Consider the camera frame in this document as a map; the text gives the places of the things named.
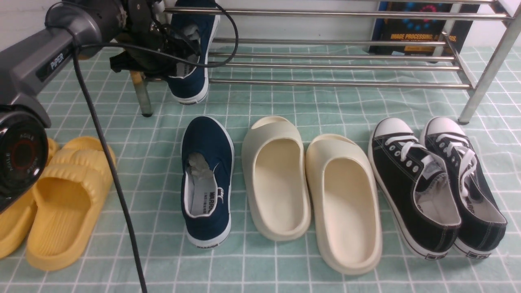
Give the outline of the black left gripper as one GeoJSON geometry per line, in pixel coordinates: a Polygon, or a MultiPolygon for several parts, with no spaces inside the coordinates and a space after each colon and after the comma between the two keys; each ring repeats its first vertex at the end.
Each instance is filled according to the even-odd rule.
{"type": "Polygon", "coordinates": [[[190,62],[196,62],[201,56],[202,48],[197,44],[195,35],[166,23],[163,0],[123,0],[122,5],[127,18],[125,28],[115,40],[137,48],[125,48],[109,59],[114,72],[141,72],[154,77],[174,74],[177,61],[150,54],[142,48],[190,62]]]}

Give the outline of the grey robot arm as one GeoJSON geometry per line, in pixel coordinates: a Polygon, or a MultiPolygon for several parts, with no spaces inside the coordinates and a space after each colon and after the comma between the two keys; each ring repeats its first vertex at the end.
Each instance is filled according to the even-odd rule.
{"type": "Polygon", "coordinates": [[[161,24],[160,0],[60,0],[45,15],[44,29],[1,52],[1,211],[37,182],[46,166],[51,120],[37,100],[74,57],[90,58],[117,39],[129,52],[116,69],[165,74],[177,61],[198,63],[201,44],[161,24]]]}

